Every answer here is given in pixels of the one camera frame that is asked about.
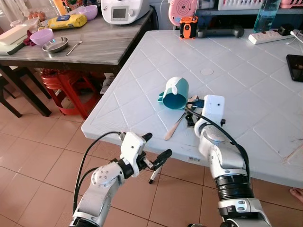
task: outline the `rice cooker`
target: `rice cooker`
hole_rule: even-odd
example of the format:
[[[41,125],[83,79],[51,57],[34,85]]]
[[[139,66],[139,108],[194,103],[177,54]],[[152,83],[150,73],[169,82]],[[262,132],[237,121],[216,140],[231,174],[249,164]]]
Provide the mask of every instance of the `rice cooker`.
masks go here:
[[[148,0],[101,0],[104,20],[113,25],[127,25],[150,9]]]

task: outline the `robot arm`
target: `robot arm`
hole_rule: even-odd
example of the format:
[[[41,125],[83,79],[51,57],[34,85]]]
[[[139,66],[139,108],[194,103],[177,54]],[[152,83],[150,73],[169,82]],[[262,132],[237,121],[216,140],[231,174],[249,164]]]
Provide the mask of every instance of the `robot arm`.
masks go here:
[[[224,97],[207,95],[202,116],[220,124]],[[199,152],[208,159],[219,195],[222,227],[270,227],[261,203],[250,188],[247,166],[238,148],[216,127],[200,119],[195,124]]]
[[[172,155],[170,149],[160,154],[154,162],[145,157],[143,148],[152,137],[148,133],[142,137],[128,132],[121,146],[120,160],[113,160],[101,166],[91,176],[90,186],[83,195],[70,227],[103,227],[110,209],[111,200],[129,177],[137,177],[146,167],[157,170]]]

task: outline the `power strip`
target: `power strip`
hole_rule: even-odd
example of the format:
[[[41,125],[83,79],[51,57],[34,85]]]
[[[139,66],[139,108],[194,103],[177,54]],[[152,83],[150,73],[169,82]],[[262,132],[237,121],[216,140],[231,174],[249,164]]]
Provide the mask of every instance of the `power strip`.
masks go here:
[[[282,39],[289,39],[289,38],[294,38],[292,35],[280,35],[278,33],[278,30],[271,30],[267,32],[259,32],[259,33],[254,33],[250,34],[248,36],[248,39],[253,43],[253,44],[262,44],[262,43],[268,43],[272,41],[278,41]]]

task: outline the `white table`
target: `white table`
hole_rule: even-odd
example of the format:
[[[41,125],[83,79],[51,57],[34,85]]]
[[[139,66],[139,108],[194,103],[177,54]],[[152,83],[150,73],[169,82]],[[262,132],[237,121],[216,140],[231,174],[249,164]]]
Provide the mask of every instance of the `white table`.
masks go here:
[[[182,120],[173,137],[164,135],[183,111],[157,102],[173,76],[189,82],[189,93],[224,96],[224,128],[247,150],[252,177],[303,187],[303,84],[294,82],[287,54],[302,55],[291,40],[253,45],[247,37],[180,40],[178,31],[149,31],[85,121],[95,139],[108,131],[151,132],[145,150],[207,166],[199,139]],[[204,75],[212,70],[211,75]],[[121,144],[116,136],[106,141]]]

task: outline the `orange device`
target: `orange device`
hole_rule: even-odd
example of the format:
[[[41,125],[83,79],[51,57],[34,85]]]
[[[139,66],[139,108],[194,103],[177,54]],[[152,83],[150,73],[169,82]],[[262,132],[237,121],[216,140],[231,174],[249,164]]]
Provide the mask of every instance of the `orange device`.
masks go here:
[[[198,17],[183,17],[180,20],[180,39],[194,39],[197,34]]]

